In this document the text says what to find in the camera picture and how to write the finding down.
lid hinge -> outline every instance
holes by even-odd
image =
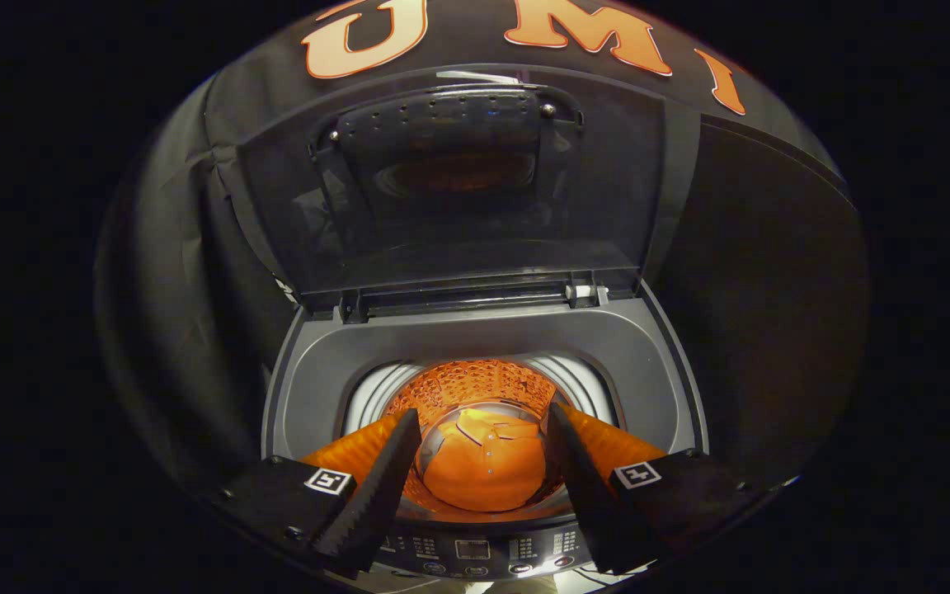
[[[369,304],[362,298],[360,289],[343,290],[340,297],[340,317],[343,323],[369,321]]]
[[[607,287],[596,283],[595,271],[573,271],[564,295],[571,309],[594,308],[607,304]]]

digital display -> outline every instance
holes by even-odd
[[[490,544],[485,540],[459,540],[456,544],[459,559],[490,558]]]

control panel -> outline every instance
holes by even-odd
[[[497,524],[493,534],[476,531],[486,526],[445,526],[451,527],[395,524],[376,560],[402,571],[472,582],[555,573],[591,561],[573,520],[525,531]]]

washing machine lid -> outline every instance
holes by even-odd
[[[348,290],[499,289],[486,278],[502,277],[636,289],[663,99],[578,72],[551,86],[435,74],[333,97],[238,147],[275,258],[312,309]]]

top-load washing machine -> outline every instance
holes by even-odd
[[[728,64],[613,2],[348,2],[281,31],[106,218],[99,332],[139,434],[198,493],[415,408],[369,575],[590,563],[552,403],[788,484],[860,360],[863,241],[818,140]]]

